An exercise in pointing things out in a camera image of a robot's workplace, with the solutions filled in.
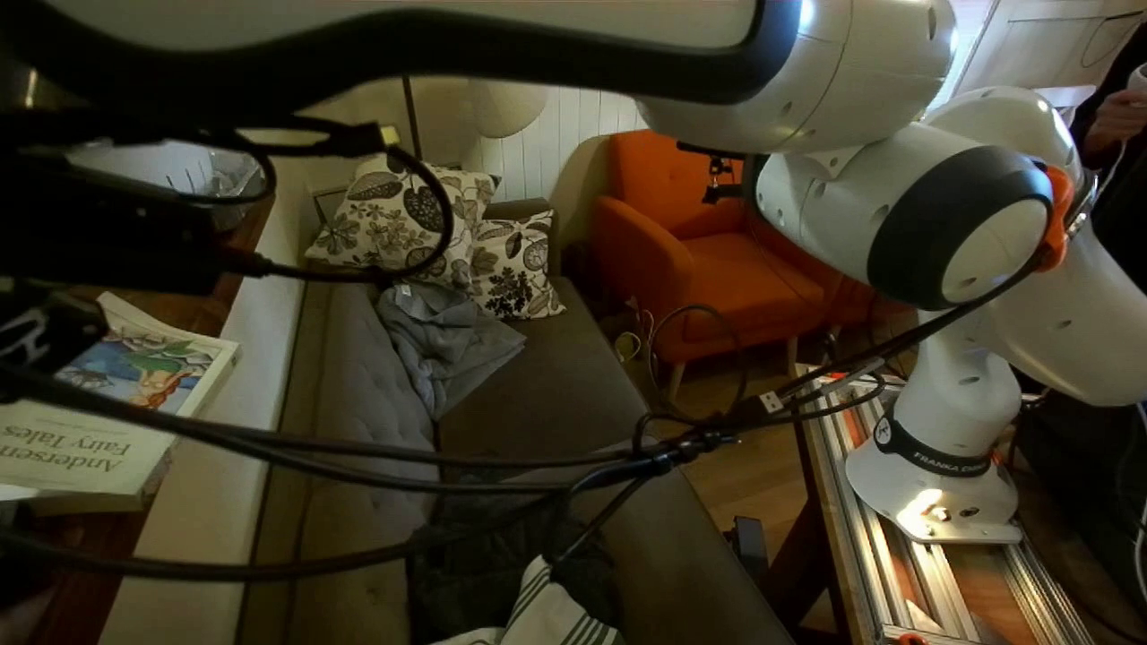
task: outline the gray blanket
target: gray blanket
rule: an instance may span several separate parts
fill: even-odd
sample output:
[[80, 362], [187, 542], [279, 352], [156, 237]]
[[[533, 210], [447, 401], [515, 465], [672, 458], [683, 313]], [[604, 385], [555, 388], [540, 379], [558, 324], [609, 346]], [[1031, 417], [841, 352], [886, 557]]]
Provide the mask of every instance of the gray blanket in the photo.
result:
[[527, 349], [527, 339], [490, 318], [471, 296], [402, 285], [379, 296], [379, 318], [433, 420]]

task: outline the chair leg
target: chair leg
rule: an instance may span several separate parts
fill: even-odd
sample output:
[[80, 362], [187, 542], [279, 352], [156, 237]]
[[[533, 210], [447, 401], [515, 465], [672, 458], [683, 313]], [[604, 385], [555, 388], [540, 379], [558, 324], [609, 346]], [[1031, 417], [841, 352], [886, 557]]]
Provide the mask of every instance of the chair leg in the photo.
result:
[[689, 362], [672, 362], [672, 374], [669, 374], [669, 401], [678, 401], [678, 394], [682, 394], [683, 370], [689, 370]]

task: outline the magazine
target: magazine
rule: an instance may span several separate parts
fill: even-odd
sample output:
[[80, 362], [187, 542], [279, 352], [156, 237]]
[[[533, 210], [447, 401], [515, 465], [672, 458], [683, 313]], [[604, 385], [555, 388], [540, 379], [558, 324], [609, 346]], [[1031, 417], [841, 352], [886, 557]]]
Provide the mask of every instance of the magazine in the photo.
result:
[[[232, 342], [174, 330], [100, 296], [107, 334], [58, 370], [58, 379], [153, 413], [193, 417], [236, 360]], [[52, 410], [0, 405], [0, 501], [39, 512], [142, 509], [161, 480], [173, 435]]]

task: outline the blanket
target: blanket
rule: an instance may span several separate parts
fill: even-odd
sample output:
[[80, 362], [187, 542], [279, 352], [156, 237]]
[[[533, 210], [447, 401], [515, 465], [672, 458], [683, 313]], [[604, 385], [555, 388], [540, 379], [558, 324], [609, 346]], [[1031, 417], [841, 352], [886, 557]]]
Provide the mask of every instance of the blanket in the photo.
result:
[[398, 285], [377, 308], [433, 420], [527, 349], [520, 330], [490, 318], [466, 291]]
[[477, 629], [437, 645], [625, 645], [613, 623], [586, 617], [539, 557], [506, 629]]

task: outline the black cable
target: black cable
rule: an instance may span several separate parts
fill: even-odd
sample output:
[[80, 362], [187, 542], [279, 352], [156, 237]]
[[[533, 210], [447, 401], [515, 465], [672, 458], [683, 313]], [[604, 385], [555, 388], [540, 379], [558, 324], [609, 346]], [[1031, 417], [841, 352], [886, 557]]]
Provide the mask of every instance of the black cable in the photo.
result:
[[25, 394], [32, 401], [46, 401], [46, 405], [60, 405], [60, 410], [75, 410], [75, 413], [89, 413], [89, 417], [111, 417], [122, 423], [153, 427], [153, 431], [166, 431], [174, 437], [193, 437], [201, 445], [240, 451], [240, 454], [249, 454], [249, 458], [271, 463], [271, 465], [288, 465], [288, 470], [302, 470], [302, 474], [315, 474], [315, 478], [330, 478], [330, 480], [344, 480], [344, 483], [361, 483], [361, 487], [398, 487], [398, 491], [418, 491], [418, 494], [551, 494], [551, 491], [563, 491], [563, 487], [540, 487], [540, 483], [437, 483], [437, 480], [379, 478], [370, 470], [352, 470], [352, 465], [336, 465], [336, 463], [324, 463], [324, 458], [304, 458], [304, 454], [294, 454], [282, 448], [270, 448], [261, 442], [218, 431], [216, 423], [205, 423], [205, 420], [156, 417], [152, 410], [116, 401], [116, 398], [73, 388], [63, 379], [25, 374], [25, 370], [3, 366], [3, 362], [0, 362], [0, 390]]
[[[874, 388], [868, 390], [868, 394], [860, 394], [860, 398], [849, 398], [849, 405], [831, 405], [834, 413], [839, 410], [856, 410], [856, 405], [862, 405], [862, 401], [870, 401], [870, 398], [879, 398], [879, 394], [886, 394], [886, 377], [883, 374], [868, 374], [870, 379], [874, 379]], [[801, 394], [801, 398], [787, 398], [787, 413], [797, 413], [797, 410], [801, 410], [801, 405], [809, 405], [809, 401], [816, 401], [816, 398], [829, 398], [831, 390], [841, 390], [849, 379], [856, 379], [856, 374], [849, 374], [849, 377], [841, 377], [841, 379], [834, 379], [834, 385], [829, 385], [823, 390], [816, 388], [816, 390], [809, 390], [809, 394]]]
[[619, 491], [609, 499], [609, 507], [597, 509], [597, 512], [586, 520], [586, 527], [580, 527], [578, 538], [572, 538], [563, 552], [555, 552], [555, 557], [543, 560], [548, 570], [558, 570], [563, 564], [569, 564], [569, 557], [572, 557], [592, 536], [597, 536], [597, 530], [619, 512], [619, 507], [629, 501], [645, 483], [649, 483], [649, 478], [637, 478], [637, 480], [629, 480], [626, 487], [619, 487]]
[[839, 401], [839, 405], [829, 405], [829, 410], [813, 410], [813, 413], [774, 417], [774, 423], [807, 423], [807, 420], [821, 420], [821, 417], [839, 417], [839, 413], [860, 410], [860, 405], [868, 405], [868, 401], [886, 394], [886, 377], [870, 374], [870, 379], [874, 379], [874, 388], [862, 390], [860, 398], [849, 398], [849, 401]]
[[508, 512], [486, 515], [477, 527], [457, 527], [451, 536], [433, 536], [433, 538], [410, 538], [402, 545], [385, 545], [385, 550], [365, 550], [365, 552], [349, 552], [349, 557], [330, 557], [330, 560], [304, 560], [304, 564], [258, 564], [258, 568], [230, 568], [230, 564], [180, 564], [180, 560], [100, 560], [80, 550], [63, 550], [20, 530], [7, 530], [0, 527], [0, 552], [12, 557], [25, 557], [25, 560], [43, 560], [52, 568], [75, 568], [75, 570], [89, 570], [89, 575], [119, 575], [119, 579], [161, 579], [161, 582], [294, 582], [294, 579], [325, 579], [325, 575], [344, 575], [344, 570], [358, 570], [358, 568], [377, 568], [377, 564], [389, 564], [389, 560], [405, 560], [428, 550], [441, 550], [451, 542], [466, 542], [466, 538], [481, 538], [486, 530], [498, 530], [512, 520], [522, 520], [530, 512], [540, 512], [548, 507], [569, 507], [572, 494], [595, 491], [595, 487], [613, 487], [619, 480], [649, 480], [666, 474], [669, 465], [678, 465], [682, 458], [689, 458], [689, 451], [672, 454], [672, 451], [661, 451], [661, 454], [645, 454], [625, 465], [604, 465], [604, 470], [592, 470], [578, 480], [567, 480], [563, 487], [548, 487], [543, 499], [530, 499]]
[[456, 237], [451, 196], [443, 194], [441, 180], [414, 156], [410, 156], [402, 147], [389, 147], [385, 141], [377, 141], [377, 152], [385, 152], [405, 173], [418, 177], [428, 184], [428, 189], [433, 194], [437, 210], [441, 210], [441, 237], [437, 237], [437, 245], [430, 247], [430, 255], [422, 263], [405, 266], [405, 270], [370, 266], [370, 270], [353, 270], [353, 273], [315, 273], [315, 270], [279, 266], [279, 263], [261, 259], [255, 251], [223, 247], [226, 270], [240, 273], [240, 276], [288, 276], [288, 281], [310, 281], [310, 285], [377, 285], [377, 287], [395, 287], [395, 285], [413, 281], [413, 276], [428, 273], [430, 266], [437, 266], [443, 259], [443, 251], [451, 247], [451, 237]]
[[69, 107], [69, 110], [43, 110], [43, 107], [25, 107], [25, 110], [0, 110], [0, 156], [69, 156], [82, 143], [107, 141], [111, 147], [141, 147], [141, 143], [201, 143], [210, 152], [230, 152], [230, 156], [248, 156], [261, 184], [255, 194], [181, 194], [173, 189], [174, 200], [196, 206], [196, 210], [223, 210], [223, 206], [255, 206], [265, 200], [277, 189], [277, 167], [261, 147], [244, 141], [232, 131], [209, 131], [209, 125], [152, 125], [152, 122], [132, 122], [122, 116], [107, 110], [89, 110], [89, 107]]
[[398, 545], [379, 545], [379, 550], [365, 550], [365, 552], [349, 552], [349, 557], [325, 557], [325, 560], [302, 560], [302, 564], [181, 564], [181, 560], [104, 560], [104, 557], [89, 557], [58, 542], [43, 542], [32, 538], [25, 530], [7, 530], [0, 527], [0, 550], [7, 557], [20, 557], [20, 560], [39, 560], [39, 564], [52, 564], [52, 568], [73, 568], [73, 570], [89, 570], [89, 575], [116, 575], [116, 579], [161, 579], [161, 582], [232, 582], [232, 586], [255, 586], [255, 582], [297, 582], [297, 579], [330, 579], [330, 575], [344, 575], [344, 570], [358, 570], [358, 568], [379, 568], [379, 564], [395, 564], [395, 560], [410, 560], [414, 552], [428, 550], [441, 550], [441, 545], [456, 545], [456, 542], [471, 542], [490, 530], [500, 530], [506, 525], [520, 525], [540, 509], [548, 509], [555, 499], [533, 499], [522, 501], [508, 512], [486, 515], [477, 527], [466, 530], [433, 530], [433, 538], [410, 538]]
[[353, 454], [353, 458], [398, 458], [398, 463], [433, 463], [433, 465], [457, 465], [457, 470], [572, 470], [572, 465], [604, 465], [625, 463], [634, 451], [602, 451], [602, 454], [572, 454], [572, 458], [471, 458], [471, 454], [443, 454], [443, 451], [414, 451], [371, 442], [330, 442], [330, 437], [290, 437], [270, 435], [249, 427], [223, 427], [218, 435], [240, 435], [261, 445], [290, 448], [290, 451], [325, 451], [325, 454]]
[[1117, 463], [1116, 463], [1116, 474], [1111, 474], [1111, 491], [1117, 494], [1117, 507], [1128, 515], [1128, 525], [1136, 527], [1136, 536], [1142, 530], [1142, 507], [1147, 507], [1147, 499], [1141, 501], [1142, 491], [1128, 487], [1128, 463], [1134, 463], [1141, 442], [1142, 442], [1141, 431], [1128, 431], [1126, 448], [1117, 451]]
[[937, 318], [929, 318], [929, 324], [920, 324], [920, 328], [910, 328], [910, 330], [889, 339], [886, 346], [862, 349], [862, 352], [845, 356], [845, 360], [839, 360], [839, 362], [831, 362], [831, 366], [821, 366], [821, 370], [813, 370], [813, 374], [807, 374], [807, 377], [798, 377], [798, 379], [787, 379], [786, 388], [779, 388], [779, 394], [793, 394], [793, 390], [798, 390], [798, 388], [807, 388], [807, 385], [813, 385], [813, 379], [821, 379], [821, 377], [829, 377], [829, 374], [849, 374], [852, 366], [862, 366], [862, 362], [868, 362], [862, 370], [870, 374], [870, 370], [879, 370], [889, 356], [898, 356], [898, 352], [908, 352], [908, 349], [916, 349], [923, 339], [932, 339], [932, 334], [939, 334], [942, 328], [965, 318], [966, 313], [983, 308], [984, 302], [1006, 296], [1014, 285], [1023, 285], [1026, 276], [1031, 276], [1034, 266], [1038, 266], [1038, 251], [1034, 251], [1014, 276], [1006, 276], [1000, 287], [991, 287], [988, 296], [983, 296], [983, 297], [974, 297], [974, 302], [966, 302], [966, 305], [957, 305], [957, 308], [950, 308], [950, 313], [942, 313], [942, 317], [937, 317]]
[[682, 413], [645, 413], [645, 417], [634, 423], [634, 435], [629, 435], [629, 454], [643, 454], [643, 451], [645, 451], [649, 423], [682, 423], [682, 427], [695, 427], [699, 420], [689, 420], [689, 417], [682, 417]]

